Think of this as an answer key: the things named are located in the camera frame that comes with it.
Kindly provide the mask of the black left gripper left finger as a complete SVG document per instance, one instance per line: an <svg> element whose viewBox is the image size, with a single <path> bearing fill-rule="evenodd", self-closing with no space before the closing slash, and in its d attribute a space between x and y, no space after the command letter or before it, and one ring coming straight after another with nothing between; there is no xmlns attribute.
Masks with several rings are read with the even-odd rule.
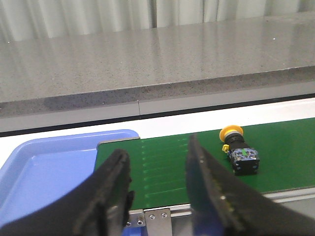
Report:
<svg viewBox="0 0 315 236"><path fill-rule="evenodd" d="M3 225L2 236L120 236L134 192L130 158L116 149L83 183L52 204Z"/></svg>

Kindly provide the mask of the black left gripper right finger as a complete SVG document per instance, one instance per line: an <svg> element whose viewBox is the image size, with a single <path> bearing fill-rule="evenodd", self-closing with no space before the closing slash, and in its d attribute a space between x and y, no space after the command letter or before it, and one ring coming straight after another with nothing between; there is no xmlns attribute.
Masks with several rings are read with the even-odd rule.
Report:
<svg viewBox="0 0 315 236"><path fill-rule="evenodd" d="M188 142L186 187L196 236L313 236L314 219L264 197L222 166L196 135Z"/></svg>

